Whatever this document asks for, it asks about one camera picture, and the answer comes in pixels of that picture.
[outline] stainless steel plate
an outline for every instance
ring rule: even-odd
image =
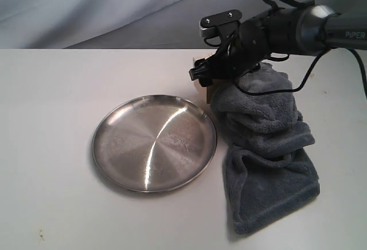
[[[162,192],[187,184],[212,159],[217,134],[193,103],[167,95],[144,96],[110,112],[93,137],[97,168],[137,192]]]

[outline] black strap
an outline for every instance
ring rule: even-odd
[[[306,2],[297,2],[295,0],[279,0],[281,2],[284,2],[290,6],[293,6],[295,8],[299,8],[299,9],[305,9],[311,5],[315,5],[315,1],[314,0],[309,0]],[[265,2],[266,4],[270,5],[271,8],[273,10],[278,10],[279,6],[276,4],[276,2],[272,1],[272,0],[263,0],[263,2]]]

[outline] gray towel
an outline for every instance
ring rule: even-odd
[[[292,88],[270,64],[243,76],[240,85],[250,92]],[[214,93],[211,108],[233,142],[224,179],[237,233],[256,232],[319,194],[317,172],[303,149],[315,139],[293,94],[249,96],[227,84]]]

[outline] robotic arm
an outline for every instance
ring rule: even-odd
[[[279,7],[273,0],[263,0],[270,9],[241,23],[241,12],[230,10],[211,15],[200,21],[201,36],[209,46],[218,47],[207,59],[200,59],[190,70],[192,80],[199,79],[202,87],[212,85],[213,79],[235,80],[255,71],[262,60],[285,61],[291,54],[316,56],[302,84],[297,89],[280,90],[250,95],[299,91],[311,74],[317,61],[334,48],[347,48],[355,55],[361,68],[367,96],[365,68],[354,49],[367,50],[367,16],[335,13],[314,0],[297,2],[279,0],[293,8]],[[220,44],[208,42],[219,37]],[[272,53],[286,54],[272,57]]]

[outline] white table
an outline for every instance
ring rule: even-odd
[[[320,196],[244,239],[227,223],[218,148],[188,186],[142,195],[97,177],[93,132],[114,107],[165,93],[194,101],[192,57],[208,50],[0,50],[0,249],[365,249],[367,101],[354,57],[327,54],[298,108],[316,144]],[[361,53],[367,63],[367,53]],[[301,81],[313,58],[276,65]]]

